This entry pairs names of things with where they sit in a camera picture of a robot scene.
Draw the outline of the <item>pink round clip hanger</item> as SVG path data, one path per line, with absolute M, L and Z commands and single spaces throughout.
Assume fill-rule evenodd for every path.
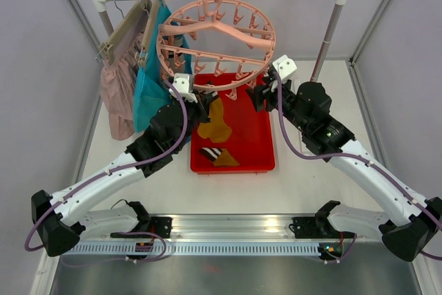
M 183 47 L 173 45 L 183 37 Z M 160 77 L 173 78 L 178 71 L 173 53 L 184 54 L 194 75 L 201 74 L 209 62 L 212 75 L 233 77 L 224 84 L 194 83 L 197 91 L 234 91 L 256 84 L 256 78 L 268 69 L 276 47 L 276 32 L 267 16 L 241 0 L 197 0 L 182 6 L 159 26 L 156 42 L 161 64 Z

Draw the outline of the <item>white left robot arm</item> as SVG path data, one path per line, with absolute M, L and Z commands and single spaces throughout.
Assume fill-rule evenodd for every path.
M 139 182 L 173 161 L 190 140 L 193 129 L 209 122 L 217 93 L 196 93 L 194 102 L 175 99 L 162 106 L 142 135 L 96 174 L 52 194 L 40 190 L 31 196 L 33 234 L 49 257 L 70 251 L 80 240 L 101 235 L 144 237 L 151 217 L 140 202 L 117 211 L 94 208 L 109 196 Z

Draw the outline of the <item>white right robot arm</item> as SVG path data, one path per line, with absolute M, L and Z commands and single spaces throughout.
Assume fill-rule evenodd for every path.
M 263 85 L 247 89 L 257 112 L 278 111 L 300 131 L 310 152 L 304 160 L 324 160 L 341 170 L 381 207 L 381 211 L 356 209 L 330 201 L 316 213 L 319 234 L 337 231 L 380 240 L 396 257 L 412 262 L 441 230 L 441 199 L 426 198 L 401 182 L 330 114 L 331 97 L 320 83 L 305 82 L 296 92 L 289 82 L 266 78 Z

